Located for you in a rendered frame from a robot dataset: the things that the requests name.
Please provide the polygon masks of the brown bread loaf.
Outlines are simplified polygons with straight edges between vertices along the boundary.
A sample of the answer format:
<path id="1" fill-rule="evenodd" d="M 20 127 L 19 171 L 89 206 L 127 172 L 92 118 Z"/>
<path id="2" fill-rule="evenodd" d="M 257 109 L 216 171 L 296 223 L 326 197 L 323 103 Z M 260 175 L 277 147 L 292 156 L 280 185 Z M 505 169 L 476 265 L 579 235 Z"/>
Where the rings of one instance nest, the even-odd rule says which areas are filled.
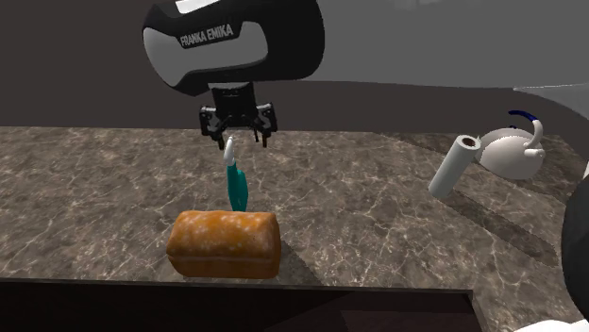
<path id="1" fill-rule="evenodd" d="M 271 212 L 183 211 L 166 254 L 188 277 L 273 278 L 281 257 L 277 217 Z"/>

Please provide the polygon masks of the teal handled white knife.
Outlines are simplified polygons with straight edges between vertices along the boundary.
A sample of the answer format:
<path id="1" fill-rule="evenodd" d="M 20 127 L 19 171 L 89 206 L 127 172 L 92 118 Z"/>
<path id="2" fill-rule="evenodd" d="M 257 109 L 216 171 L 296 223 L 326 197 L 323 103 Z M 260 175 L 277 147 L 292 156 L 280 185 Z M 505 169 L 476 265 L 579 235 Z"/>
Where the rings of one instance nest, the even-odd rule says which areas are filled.
<path id="1" fill-rule="evenodd" d="M 224 162 L 227 165 L 227 194 L 232 210 L 246 211 L 248 201 L 247 181 L 244 172 L 237 168 L 232 136 L 227 139 Z"/>

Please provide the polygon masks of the white paper towel roll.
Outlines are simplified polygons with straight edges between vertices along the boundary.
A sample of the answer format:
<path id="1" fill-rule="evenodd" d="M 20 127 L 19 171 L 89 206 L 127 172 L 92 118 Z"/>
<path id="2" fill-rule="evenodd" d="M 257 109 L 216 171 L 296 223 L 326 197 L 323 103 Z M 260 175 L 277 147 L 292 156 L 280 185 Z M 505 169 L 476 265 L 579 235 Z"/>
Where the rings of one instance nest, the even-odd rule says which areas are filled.
<path id="1" fill-rule="evenodd" d="M 461 175 L 480 150 L 478 138 L 460 135 L 452 143 L 444 160 L 429 183 L 429 193 L 445 198 L 452 191 Z"/>

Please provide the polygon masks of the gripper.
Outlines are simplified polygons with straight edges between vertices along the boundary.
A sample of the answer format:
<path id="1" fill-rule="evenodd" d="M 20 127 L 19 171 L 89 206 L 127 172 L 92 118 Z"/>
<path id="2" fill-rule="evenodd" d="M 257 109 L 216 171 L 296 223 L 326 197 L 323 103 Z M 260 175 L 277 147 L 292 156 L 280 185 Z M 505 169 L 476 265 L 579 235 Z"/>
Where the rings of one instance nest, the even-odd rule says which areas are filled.
<path id="1" fill-rule="evenodd" d="M 215 108 L 202 107 L 199 110 L 201 134 L 216 141 L 220 150 L 225 149 L 224 131 L 230 120 L 240 121 L 242 116 L 253 118 L 251 127 L 255 140 L 259 141 L 261 133 L 262 147 L 266 148 L 267 140 L 273 132 L 278 131 L 278 120 L 272 103 L 257 106 L 253 83 L 231 83 L 228 86 L 215 86 L 212 92 Z"/>

